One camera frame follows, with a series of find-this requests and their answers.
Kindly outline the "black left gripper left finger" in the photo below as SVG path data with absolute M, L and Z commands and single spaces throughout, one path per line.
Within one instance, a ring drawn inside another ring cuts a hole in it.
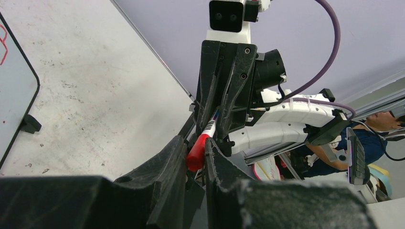
M 186 146 L 175 136 L 110 181 L 101 176 L 3 177 L 3 229 L 181 229 Z

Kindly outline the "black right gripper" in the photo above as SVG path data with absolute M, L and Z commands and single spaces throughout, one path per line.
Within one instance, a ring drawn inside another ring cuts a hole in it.
M 217 139 L 245 126 L 253 106 L 253 74 L 257 46 L 204 40 L 197 88 L 196 134 L 200 135 L 216 108 Z

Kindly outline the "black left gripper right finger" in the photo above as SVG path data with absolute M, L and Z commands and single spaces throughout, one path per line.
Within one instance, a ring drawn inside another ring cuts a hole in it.
M 208 227 L 211 229 L 375 229 L 360 194 L 342 183 L 248 176 L 205 142 Z

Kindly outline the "red marker cap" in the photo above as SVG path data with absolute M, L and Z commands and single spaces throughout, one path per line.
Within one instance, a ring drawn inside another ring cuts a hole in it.
M 186 157 L 186 164 L 191 172 L 196 172 L 204 166 L 205 142 L 207 138 L 210 138 L 208 134 L 201 134 Z

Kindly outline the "red capped whiteboard marker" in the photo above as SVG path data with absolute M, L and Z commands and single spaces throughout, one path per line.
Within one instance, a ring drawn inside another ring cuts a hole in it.
M 215 134 L 218 115 L 219 109 L 217 108 L 186 157 L 186 164 L 191 172 L 196 172 L 204 166 L 205 142 Z

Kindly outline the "black framed small whiteboard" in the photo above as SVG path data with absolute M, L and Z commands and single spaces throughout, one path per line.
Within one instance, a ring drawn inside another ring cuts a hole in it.
M 29 111 L 40 80 L 4 16 L 0 17 L 0 163 L 4 164 L 19 132 L 42 128 Z

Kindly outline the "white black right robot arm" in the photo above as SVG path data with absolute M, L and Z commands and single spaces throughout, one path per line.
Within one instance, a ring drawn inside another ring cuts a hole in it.
M 196 142 L 189 159 L 204 159 L 214 139 L 226 156 L 267 145 L 334 140 L 350 119 L 330 90 L 291 96 L 270 90 L 286 80 L 277 50 L 259 54 L 253 44 L 204 40 L 194 102 Z

